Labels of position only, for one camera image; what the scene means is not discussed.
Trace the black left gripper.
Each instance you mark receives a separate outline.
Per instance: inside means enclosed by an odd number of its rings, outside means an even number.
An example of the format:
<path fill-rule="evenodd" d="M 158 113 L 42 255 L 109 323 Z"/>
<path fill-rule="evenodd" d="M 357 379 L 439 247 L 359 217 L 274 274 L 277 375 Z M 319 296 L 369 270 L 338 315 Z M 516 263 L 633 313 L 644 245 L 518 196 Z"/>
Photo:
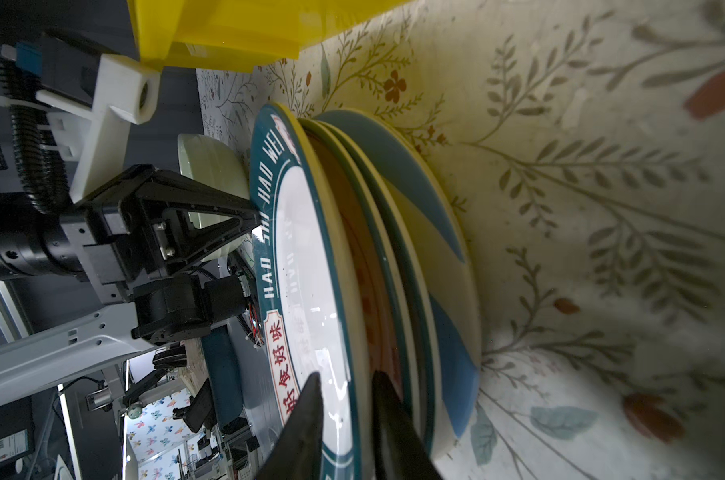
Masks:
<path fill-rule="evenodd" d="M 165 218 L 168 207 L 229 218 L 198 229 L 187 215 Z M 190 269 L 256 226 L 250 200 L 157 169 L 122 173 L 60 214 L 82 277 L 104 303 L 134 300 L 140 286 Z"/>

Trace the light green bowl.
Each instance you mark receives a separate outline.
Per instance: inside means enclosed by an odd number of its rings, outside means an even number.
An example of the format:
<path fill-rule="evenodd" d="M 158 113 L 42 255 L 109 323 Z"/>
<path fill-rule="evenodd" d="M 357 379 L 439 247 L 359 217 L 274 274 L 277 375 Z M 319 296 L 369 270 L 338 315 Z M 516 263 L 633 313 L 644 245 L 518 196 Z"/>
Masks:
<path fill-rule="evenodd" d="M 178 163 L 180 174 L 204 185 L 241 198 L 250 199 L 248 174 L 242 160 L 228 145 L 198 134 L 178 135 Z M 216 225 L 230 220 L 230 216 L 190 213 L 195 228 Z M 226 257 L 244 241 L 240 237 L 204 257 L 203 262 Z"/>

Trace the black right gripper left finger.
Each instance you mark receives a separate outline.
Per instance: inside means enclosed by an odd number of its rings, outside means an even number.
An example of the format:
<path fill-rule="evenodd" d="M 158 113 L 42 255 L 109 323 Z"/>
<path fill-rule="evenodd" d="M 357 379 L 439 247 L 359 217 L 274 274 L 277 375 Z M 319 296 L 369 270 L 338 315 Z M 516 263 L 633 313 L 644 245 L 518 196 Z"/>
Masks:
<path fill-rule="evenodd" d="M 308 376 L 296 408 L 278 437 L 276 446 L 256 473 L 256 479 L 318 479 L 322 466 L 324 400 L 322 380 Z"/>

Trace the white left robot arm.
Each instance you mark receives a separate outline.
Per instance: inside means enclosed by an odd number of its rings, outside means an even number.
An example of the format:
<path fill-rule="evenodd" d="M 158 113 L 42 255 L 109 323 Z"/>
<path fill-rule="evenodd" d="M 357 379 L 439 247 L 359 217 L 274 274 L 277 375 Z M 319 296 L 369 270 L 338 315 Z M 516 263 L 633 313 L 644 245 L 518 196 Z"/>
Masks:
<path fill-rule="evenodd" d="M 0 346 L 0 407 L 156 347 L 208 335 L 248 306 L 236 278 L 192 270 L 258 226 L 248 199 L 134 166 L 57 216 L 0 195 L 0 280 L 70 276 L 102 309 Z"/>

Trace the blue white striped plate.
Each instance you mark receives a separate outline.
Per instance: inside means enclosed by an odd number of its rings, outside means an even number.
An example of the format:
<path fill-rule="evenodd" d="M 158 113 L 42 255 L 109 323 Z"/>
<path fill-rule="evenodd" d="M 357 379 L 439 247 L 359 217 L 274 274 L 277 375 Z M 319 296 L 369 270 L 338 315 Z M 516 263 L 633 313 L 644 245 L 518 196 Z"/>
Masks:
<path fill-rule="evenodd" d="M 360 110 L 326 111 L 352 134 L 376 142 L 373 162 L 394 188 L 432 309 L 441 374 L 439 424 L 451 430 L 450 452 L 468 426 L 479 385 L 480 304 L 461 229 L 436 177 L 416 149 L 392 126 Z"/>

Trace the yellow plastic bin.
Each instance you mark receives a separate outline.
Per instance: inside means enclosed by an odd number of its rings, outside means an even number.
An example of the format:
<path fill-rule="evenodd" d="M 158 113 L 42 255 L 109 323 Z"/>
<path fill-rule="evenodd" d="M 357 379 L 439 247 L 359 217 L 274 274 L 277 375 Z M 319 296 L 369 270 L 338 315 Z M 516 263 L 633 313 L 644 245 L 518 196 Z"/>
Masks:
<path fill-rule="evenodd" d="M 128 0 L 142 64 L 250 72 L 402 6 L 401 1 Z"/>

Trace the green rim Hao Wei plate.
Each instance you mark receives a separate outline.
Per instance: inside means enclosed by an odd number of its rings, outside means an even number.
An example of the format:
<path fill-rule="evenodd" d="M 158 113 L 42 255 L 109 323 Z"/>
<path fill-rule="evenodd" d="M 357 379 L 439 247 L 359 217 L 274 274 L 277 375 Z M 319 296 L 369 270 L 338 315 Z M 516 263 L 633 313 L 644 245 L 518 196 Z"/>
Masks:
<path fill-rule="evenodd" d="M 370 366 L 342 218 L 298 118 L 268 102 L 254 122 L 254 271 L 270 379 L 288 422 L 312 373 L 322 388 L 320 478 L 370 479 Z"/>

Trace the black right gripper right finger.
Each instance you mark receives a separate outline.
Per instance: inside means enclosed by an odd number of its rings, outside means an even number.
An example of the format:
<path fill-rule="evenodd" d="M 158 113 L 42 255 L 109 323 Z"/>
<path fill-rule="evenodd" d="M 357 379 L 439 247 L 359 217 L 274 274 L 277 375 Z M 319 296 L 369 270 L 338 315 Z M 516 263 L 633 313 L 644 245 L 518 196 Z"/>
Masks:
<path fill-rule="evenodd" d="M 373 374 L 372 399 L 375 478 L 441 479 L 384 372 Z"/>

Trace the orange sunburst plate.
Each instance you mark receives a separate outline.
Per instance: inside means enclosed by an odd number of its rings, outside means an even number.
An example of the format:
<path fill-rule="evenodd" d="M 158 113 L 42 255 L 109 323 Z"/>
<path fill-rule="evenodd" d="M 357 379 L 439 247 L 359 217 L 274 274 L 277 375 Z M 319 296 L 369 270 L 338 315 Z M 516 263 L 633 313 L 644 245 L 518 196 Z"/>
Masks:
<path fill-rule="evenodd" d="M 420 380 L 410 312 L 388 234 L 354 150 L 318 120 L 300 121 L 342 218 L 362 300 L 370 369 L 389 375 L 417 430 L 422 428 Z"/>

